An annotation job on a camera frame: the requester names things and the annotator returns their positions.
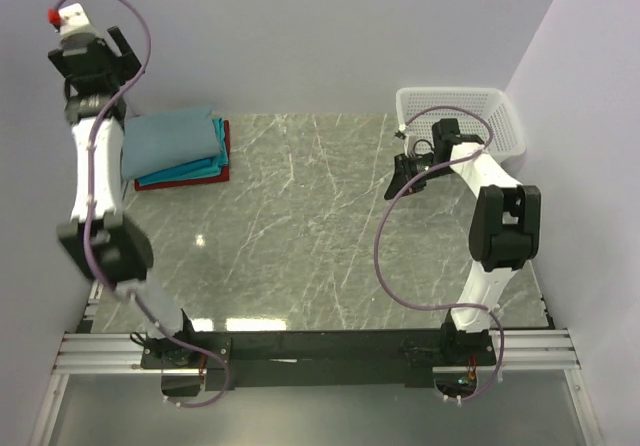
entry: laundry basket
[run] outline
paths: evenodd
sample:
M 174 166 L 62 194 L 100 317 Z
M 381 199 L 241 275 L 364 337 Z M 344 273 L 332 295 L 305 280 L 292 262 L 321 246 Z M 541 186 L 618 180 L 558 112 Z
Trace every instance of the laundry basket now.
M 396 94 L 398 121 L 405 124 L 413 115 L 431 106 L 458 106 L 467 109 L 487 122 L 495 133 L 489 153 L 498 162 L 524 153 L 525 144 L 520 122 L 509 98 L 494 88 L 402 88 Z M 489 137 L 486 128 L 477 120 L 458 111 L 438 110 L 416 119 L 406 133 L 433 142 L 431 125 L 442 118 L 457 118 L 460 132 L 478 134 L 485 141 Z M 420 142 L 416 152 L 424 154 L 428 145 Z

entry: floor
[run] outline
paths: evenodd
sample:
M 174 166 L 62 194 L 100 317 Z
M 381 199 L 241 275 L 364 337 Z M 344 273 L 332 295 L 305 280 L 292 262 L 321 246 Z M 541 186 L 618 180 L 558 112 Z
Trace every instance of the floor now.
M 238 115 L 231 181 L 127 192 L 127 213 L 149 235 L 153 276 L 201 329 L 438 327 L 444 313 L 405 309 L 381 290 L 373 238 L 387 202 L 393 115 Z M 471 258 L 475 199 L 455 175 L 403 198 L 383 233 L 387 282 L 418 303 L 455 302 Z M 507 327 L 547 326 L 530 265 L 507 286 Z M 108 297 L 93 332 L 140 330 Z

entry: wall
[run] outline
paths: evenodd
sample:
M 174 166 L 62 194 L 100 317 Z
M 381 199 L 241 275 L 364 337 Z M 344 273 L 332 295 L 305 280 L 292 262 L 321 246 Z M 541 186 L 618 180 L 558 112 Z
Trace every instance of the wall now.
M 138 26 L 82 0 L 99 26 Z M 393 112 L 404 86 L 504 89 L 552 0 L 131 0 L 153 35 L 143 112 Z
M 55 241 L 75 191 L 62 82 L 47 60 L 55 0 L 0 0 L 0 431 L 26 444 L 60 338 L 88 287 Z
M 536 271 L 607 444 L 637 444 L 640 0 L 555 0 L 508 93 L 543 192 Z

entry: marble table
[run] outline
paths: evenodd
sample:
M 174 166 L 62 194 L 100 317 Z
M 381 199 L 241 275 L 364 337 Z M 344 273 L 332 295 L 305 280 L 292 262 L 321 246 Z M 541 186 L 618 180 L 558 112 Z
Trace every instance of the marble table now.
M 387 205 L 393 115 L 237 115 L 231 181 L 137 193 L 127 212 L 149 235 L 153 274 L 202 329 L 438 327 L 444 312 L 403 308 L 373 269 Z M 403 198 L 381 243 L 381 267 L 402 297 L 455 302 L 469 272 L 475 199 L 450 175 Z M 547 326 L 529 265 L 506 287 L 505 326 Z M 129 307 L 103 297 L 93 332 L 140 330 Z

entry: teal folded cloth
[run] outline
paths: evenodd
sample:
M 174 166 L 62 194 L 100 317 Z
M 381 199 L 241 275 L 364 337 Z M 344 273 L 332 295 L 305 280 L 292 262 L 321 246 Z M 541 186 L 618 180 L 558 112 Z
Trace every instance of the teal folded cloth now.
M 173 168 L 158 171 L 157 173 L 148 174 L 138 178 L 138 184 L 140 184 L 140 186 L 148 186 L 150 184 L 166 183 L 169 181 L 186 181 L 188 179 L 218 176 L 222 172 L 222 168 L 229 164 L 229 154 L 224 143 L 224 120 L 222 118 L 214 119 L 213 129 L 220 141 L 220 154 L 212 158 L 191 161 Z
M 127 122 L 122 177 L 142 176 L 220 154 L 211 128 L 212 108 L 179 109 L 139 116 Z

